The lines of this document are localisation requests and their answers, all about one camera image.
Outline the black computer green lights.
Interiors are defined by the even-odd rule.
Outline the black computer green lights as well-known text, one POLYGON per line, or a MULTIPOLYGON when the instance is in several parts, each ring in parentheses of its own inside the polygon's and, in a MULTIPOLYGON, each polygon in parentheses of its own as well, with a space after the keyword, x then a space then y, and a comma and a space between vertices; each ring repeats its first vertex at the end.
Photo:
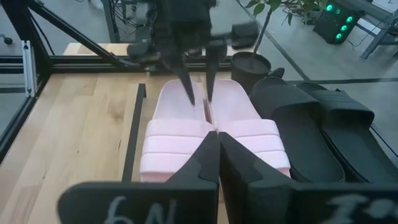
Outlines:
POLYGON ((328 44, 342 44, 364 16, 364 11, 350 0, 328 0, 313 28, 328 44))

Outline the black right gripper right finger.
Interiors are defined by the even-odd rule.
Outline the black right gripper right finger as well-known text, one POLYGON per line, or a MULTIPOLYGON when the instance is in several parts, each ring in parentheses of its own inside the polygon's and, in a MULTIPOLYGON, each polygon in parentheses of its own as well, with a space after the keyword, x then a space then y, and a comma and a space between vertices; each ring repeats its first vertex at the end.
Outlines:
POLYGON ((398 224, 398 184, 303 183, 219 133, 231 224, 398 224))

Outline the green plant in black pot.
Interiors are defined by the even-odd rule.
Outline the green plant in black pot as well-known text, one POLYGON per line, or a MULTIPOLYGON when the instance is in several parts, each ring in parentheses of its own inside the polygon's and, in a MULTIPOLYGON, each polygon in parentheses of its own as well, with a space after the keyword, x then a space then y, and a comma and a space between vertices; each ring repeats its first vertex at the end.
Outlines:
POLYGON ((258 83, 263 83, 264 80, 269 83, 287 84, 283 80, 285 68, 279 67, 273 70, 269 59, 259 53, 259 47, 273 12, 273 8, 269 6, 262 27, 259 27, 258 20, 254 19, 255 25, 259 28, 259 34, 253 49, 250 52, 237 52, 231 59, 231 79, 238 82, 248 95, 258 83))

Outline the black metal rig frame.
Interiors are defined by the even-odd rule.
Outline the black metal rig frame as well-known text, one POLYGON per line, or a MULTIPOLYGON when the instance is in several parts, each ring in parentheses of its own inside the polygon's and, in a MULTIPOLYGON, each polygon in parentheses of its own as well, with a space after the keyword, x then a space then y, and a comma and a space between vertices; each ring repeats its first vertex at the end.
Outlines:
POLYGON ((144 68, 127 61, 126 56, 117 57, 106 51, 89 37, 75 29, 71 24, 46 8, 38 0, 0 0, 11 24, 22 41, 32 42, 33 59, 38 65, 33 71, 39 73, 37 93, 28 96, 16 111, 4 132, 0 135, 0 164, 13 144, 17 134, 32 111, 37 97, 41 94, 48 79, 54 73, 127 73, 143 72, 144 68), (44 47, 40 34, 34 24, 34 11, 56 28, 66 33, 94 52, 95 56, 50 56, 44 47))

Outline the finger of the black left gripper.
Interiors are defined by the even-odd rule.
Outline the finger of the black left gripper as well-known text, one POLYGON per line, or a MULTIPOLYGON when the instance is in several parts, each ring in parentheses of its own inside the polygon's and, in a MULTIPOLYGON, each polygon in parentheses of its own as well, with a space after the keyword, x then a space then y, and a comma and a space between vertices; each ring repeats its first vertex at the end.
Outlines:
POLYGON ((209 102, 212 102, 213 89, 220 60, 224 59, 224 45, 206 47, 206 91, 209 102))
POLYGON ((193 93, 192 82, 189 76, 188 68, 184 62, 183 56, 181 54, 172 54, 169 56, 169 67, 171 71, 176 74, 188 96, 190 103, 195 106, 195 95, 193 93))

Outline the wooden shelf black metal frame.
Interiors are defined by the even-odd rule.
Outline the wooden shelf black metal frame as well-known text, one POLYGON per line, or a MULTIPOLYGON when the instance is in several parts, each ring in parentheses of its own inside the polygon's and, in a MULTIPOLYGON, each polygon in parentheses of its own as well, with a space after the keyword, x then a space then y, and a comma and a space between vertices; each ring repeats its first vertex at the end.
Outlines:
MULTIPOLYGON (((209 123, 212 124, 211 118, 210 118, 210 114, 208 112, 208 102, 209 101, 204 99, 204 98, 203 98, 203 101, 204 101, 204 104, 205 104, 206 119, 207 119, 207 121, 209 123)), ((220 137, 219 137, 219 133, 220 132, 218 132, 215 129, 215 127, 214 127, 213 131, 218 134, 218 138, 220 140, 220 137)), ((131 137, 129 139, 129 144, 128 144, 128 147, 127 147, 127 154, 126 154, 126 161, 125 161, 124 172, 123 172, 123 182, 127 182, 127 183, 133 182, 131 180, 131 177, 132 177, 132 168, 133 168, 133 165, 134 165, 134 156, 135 156, 135 153, 136 153, 136 141, 137 141, 137 138, 135 136, 133 136, 133 137, 131 137)), ((220 143, 220 167, 221 167, 221 143, 220 143)), ((290 177, 288 177, 288 178, 290 178, 292 180, 295 180, 295 179, 293 179, 291 173, 290 173, 290 177)), ((303 182, 303 183, 320 184, 320 183, 315 183, 315 182, 303 182)), ((329 184, 329 183, 340 183, 340 182, 321 182, 321 183, 328 183, 329 184)), ((223 188, 222 188, 222 185, 221 185, 220 170, 219 170, 219 184, 220 185, 219 185, 218 203, 219 203, 220 195, 224 196, 223 188)))

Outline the pink slide sandal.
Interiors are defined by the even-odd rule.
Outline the pink slide sandal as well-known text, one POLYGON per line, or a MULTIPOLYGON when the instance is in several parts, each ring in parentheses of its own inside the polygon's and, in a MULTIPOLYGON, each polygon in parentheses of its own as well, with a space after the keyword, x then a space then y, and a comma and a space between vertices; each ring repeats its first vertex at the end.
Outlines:
POLYGON ((192 105, 180 80, 161 89, 148 122, 139 173, 143 182, 165 182, 189 160, 214 126, 206 119, 202 84, 192 83, 192 105))
POLYGON ((233 80, 216 80, 208 102, 211 122, 258 158, 290 177, 290 161, 275 121, 263 119, 243 87, 233 80))

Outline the desk with metal legs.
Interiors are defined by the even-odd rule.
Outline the desk with metal legs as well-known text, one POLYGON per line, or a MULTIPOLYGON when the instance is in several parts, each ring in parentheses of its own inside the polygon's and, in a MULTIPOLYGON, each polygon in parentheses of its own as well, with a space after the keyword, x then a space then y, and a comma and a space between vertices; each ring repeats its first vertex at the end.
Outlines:
POLYGON ((391 32, 398 29, 398 0, 387 0, 387 4, 382 6, 376 0, 363 0, 358 6, 367 16, 371 16, 379 21, 376 28, 380 29, 377 34, 369 30, 374 38, 361 55, 361 58, 367 59, 370 54, 380 45, 398 45, 398 36, 395 38, 391 32))

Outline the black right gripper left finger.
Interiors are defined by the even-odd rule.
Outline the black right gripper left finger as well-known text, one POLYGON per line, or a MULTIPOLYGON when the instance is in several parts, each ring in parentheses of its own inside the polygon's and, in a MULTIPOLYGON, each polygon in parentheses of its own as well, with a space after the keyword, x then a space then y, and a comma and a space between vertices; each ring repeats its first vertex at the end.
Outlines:
POLYGON ((61 194, 61 224, 216 224, 220 140, 214 131, 164 183, 83 182, 61 194))

